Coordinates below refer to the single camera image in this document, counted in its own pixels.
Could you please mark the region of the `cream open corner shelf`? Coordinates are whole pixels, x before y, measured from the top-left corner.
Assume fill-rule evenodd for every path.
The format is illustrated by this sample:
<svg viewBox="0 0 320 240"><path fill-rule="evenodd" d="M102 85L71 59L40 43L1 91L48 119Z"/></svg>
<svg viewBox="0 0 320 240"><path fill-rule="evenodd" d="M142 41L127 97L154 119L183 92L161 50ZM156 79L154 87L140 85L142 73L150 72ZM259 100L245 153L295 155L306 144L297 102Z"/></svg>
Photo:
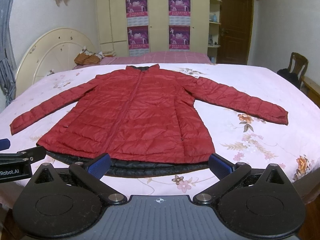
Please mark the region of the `cream open corner shelf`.
<svg viewBox="0 0 320 240"><path fill-rule="evenodd" d="M222 0L209 0L209 34L207 55L212 63L216 62L217 51L220 48L220 5Z"/></svg>

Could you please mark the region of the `red down jacket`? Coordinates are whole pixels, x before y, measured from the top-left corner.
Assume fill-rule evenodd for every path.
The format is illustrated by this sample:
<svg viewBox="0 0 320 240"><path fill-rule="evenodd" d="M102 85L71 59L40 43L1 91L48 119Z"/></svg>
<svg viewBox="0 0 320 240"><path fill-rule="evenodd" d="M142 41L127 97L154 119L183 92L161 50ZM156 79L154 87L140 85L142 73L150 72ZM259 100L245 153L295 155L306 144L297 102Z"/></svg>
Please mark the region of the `red down jacket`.
<svg viewBox="0 0 320 240"><path fill-rule="evenodd" d="M200 100L275 124L287 125L282 107L205 77L128 66L65 90L17 116L17 134L70 104L73 108L37 141L65 163L103 153L108 174L153 177L206 169L213 140L194 102Z"/></svg>

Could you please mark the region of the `cream round headboard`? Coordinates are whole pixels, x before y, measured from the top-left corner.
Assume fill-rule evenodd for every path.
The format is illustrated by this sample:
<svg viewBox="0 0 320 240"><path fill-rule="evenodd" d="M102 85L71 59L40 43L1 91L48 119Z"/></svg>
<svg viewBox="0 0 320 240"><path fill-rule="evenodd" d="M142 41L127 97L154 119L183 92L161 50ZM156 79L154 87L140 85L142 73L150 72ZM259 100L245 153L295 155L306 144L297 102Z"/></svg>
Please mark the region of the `cream round headboard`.
<svg viewBox="0 0 320 240"><path fill-rule="evenodd" d="M22 57L16 72L16 96L49 75L75 67L74 59L87 48L95 51L90 39L71 28L56 28L39 37Z"/></svg>

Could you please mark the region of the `dark wooden chair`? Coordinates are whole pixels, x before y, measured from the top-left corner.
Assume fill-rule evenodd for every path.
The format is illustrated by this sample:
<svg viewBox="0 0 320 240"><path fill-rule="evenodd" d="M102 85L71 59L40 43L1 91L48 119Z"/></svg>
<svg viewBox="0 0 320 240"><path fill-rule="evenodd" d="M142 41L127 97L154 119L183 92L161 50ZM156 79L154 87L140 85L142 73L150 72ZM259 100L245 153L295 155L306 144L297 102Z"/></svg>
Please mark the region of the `dark wooden chair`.
<svg viewBox="0 0 320 240"><path fill-rule="evenodd" d="M308 64L309 61L305 56L292 52L289 66L287 68L278 70L277 74L300 89L302 77L304 77L307 71Z"/></svg>

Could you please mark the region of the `wooden bench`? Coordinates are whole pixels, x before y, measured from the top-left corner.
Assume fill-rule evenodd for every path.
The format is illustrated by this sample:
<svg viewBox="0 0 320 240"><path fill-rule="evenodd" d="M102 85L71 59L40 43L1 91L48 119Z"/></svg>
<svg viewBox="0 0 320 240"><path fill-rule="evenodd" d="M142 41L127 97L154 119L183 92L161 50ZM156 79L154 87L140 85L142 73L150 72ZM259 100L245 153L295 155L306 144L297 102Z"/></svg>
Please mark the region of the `wooden bench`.
<svg viewBox="0 0 320 240"><path fill-rule="evenodd" d="M307 97L318 107L320 107L320 87L309 77L302 77L303 85L306 87Z"/></svg>

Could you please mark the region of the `upper left purple poster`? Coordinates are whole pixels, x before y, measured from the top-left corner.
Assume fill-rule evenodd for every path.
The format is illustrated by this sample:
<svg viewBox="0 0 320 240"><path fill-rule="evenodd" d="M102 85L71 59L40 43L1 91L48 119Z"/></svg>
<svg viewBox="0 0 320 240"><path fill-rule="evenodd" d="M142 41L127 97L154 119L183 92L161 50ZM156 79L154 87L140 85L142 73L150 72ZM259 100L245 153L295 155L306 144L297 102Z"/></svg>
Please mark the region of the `upper left purple poster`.
<svg viewBox="0 0 320 240"><path fill-rule="evenodd" d="M148 16L148 0L125 0L126 17Z"/></svg>

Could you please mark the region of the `purple poster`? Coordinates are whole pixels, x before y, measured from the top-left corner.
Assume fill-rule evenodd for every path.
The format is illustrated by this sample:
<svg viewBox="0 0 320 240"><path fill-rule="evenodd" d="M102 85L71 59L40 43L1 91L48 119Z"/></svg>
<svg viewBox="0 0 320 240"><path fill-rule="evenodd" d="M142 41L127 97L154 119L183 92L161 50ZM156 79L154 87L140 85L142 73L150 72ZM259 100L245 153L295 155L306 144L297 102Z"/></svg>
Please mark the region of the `purple poster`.
<svg viewBox="0 0 320 240"><path fill-rule="evenodd" d="M187 25L169 26L169 50L190 49L190 27Z"/></svg>
<svg viewBox="0 0 320 240"><path fill-rule="evenodd" d="M125 0L126 17L148 16L148 0Z"/></svg>
<svg viewBox="0 0 320 240"><path fill-rule="evenodd" d="M149 49L149 28L147 25L127 27L129 50Z"/></svg>
<svg viewBox="0 0 320 240"><path fill-rule="evenodd" d="M190 16L191 0L168 0L169 16Z"/></svg>

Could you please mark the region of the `upper right purple poster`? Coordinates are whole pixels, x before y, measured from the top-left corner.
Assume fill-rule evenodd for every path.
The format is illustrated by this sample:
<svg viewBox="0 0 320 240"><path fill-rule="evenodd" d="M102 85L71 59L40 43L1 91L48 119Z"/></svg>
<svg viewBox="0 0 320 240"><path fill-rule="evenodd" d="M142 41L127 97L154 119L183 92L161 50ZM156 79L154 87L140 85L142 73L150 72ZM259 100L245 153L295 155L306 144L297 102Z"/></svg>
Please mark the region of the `upper right purple poster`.
<svg viewBox="0 0 320 240"><path fill-rule="evenodd" d="M168 0L169 16L190 16L191 0Z"/></svg>

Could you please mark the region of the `pink checkered bed sheet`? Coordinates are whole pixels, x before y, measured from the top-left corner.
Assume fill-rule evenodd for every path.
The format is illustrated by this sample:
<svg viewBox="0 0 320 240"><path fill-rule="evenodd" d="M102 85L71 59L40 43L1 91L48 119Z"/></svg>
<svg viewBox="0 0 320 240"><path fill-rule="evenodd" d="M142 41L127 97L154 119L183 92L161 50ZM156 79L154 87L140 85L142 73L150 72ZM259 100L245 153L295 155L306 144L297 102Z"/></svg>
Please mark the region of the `pink checkered bed sheet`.
<svg viewBox="0 0 320 240"><path fill-rule="evenodd" d="M142 56L104 57L99 63L76 65L73 69L81 69L96 65L124 64L133 65L143 63L207 63L211 64L209 57L203 53L190 51L159 51L146 53Z"/></svg>

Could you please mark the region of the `lower right purple poster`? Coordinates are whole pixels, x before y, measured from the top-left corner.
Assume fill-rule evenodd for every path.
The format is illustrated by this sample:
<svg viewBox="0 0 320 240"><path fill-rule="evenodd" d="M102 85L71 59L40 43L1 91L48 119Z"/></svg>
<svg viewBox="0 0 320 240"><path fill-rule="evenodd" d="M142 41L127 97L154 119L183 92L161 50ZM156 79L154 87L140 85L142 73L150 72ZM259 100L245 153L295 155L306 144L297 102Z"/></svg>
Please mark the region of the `lower right purple poster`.
<svg viewBox="0 0 320 240"><path fill-rule="evenodd" d="M187 25L169 26L169 50L190 49L190 27Z"/></svg>

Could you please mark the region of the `grey blue curtain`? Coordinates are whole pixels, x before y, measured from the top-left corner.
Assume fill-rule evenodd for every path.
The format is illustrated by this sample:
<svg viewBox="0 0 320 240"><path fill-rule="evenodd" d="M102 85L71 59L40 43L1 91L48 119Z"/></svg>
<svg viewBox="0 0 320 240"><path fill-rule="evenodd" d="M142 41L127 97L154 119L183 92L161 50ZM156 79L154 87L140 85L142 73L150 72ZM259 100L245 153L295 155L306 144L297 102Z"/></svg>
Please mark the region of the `grey blue curtain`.
<svg viewBox="0 0 320 240"><path fill-rule="evenodd" d="M1 0L1 91L5 106L9 106L16 95L17 70L10 37L10 16L14 0Z"/></svg>

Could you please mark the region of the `brown wooden door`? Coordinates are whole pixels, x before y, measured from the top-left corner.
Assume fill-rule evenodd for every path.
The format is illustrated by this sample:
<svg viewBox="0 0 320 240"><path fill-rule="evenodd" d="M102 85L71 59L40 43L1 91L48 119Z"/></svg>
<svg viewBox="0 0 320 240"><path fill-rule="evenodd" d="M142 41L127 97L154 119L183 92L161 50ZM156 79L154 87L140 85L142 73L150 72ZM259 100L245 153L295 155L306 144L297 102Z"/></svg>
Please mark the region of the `brown wooden door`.
<svg viewBox="0 0 320 240"><path fill-rule="evenodd" d="M217 63L247 64L254 0L221 0Z"/></svg>

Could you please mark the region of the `cream yellow wardrobe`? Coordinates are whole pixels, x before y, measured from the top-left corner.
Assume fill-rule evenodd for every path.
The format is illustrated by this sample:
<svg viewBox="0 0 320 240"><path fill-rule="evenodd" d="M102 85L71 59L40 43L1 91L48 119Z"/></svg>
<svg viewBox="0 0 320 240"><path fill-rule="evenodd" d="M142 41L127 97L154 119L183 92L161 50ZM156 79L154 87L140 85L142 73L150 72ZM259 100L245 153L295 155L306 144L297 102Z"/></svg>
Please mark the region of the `cream yellow wardrobe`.
<svg viewBox="0 0 320 240"><path fill-rule="evenodd" d="M190 27L191 51L207 53L209 0L191 0L191 15L169 16L168 0L148 0L148 16L126 17L125 0L96 0L100 48L117 56L139 56L147 52L169 51L169 26ZM127 27L147 25L149 49L129 50Z"/></svg>

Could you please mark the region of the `lower left purple poster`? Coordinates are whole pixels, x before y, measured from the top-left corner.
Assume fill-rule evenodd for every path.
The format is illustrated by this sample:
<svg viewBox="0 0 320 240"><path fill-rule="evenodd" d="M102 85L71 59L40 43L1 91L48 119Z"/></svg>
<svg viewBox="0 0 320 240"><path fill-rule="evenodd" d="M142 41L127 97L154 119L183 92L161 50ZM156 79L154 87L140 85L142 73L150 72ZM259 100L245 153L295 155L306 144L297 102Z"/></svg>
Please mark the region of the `lower left purple poster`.
<svg viewBox="0 0 320 240"><path fill-rule="evenodd" d="M127 27L129 50L149 49L149 28L147 25Z"/></svg>

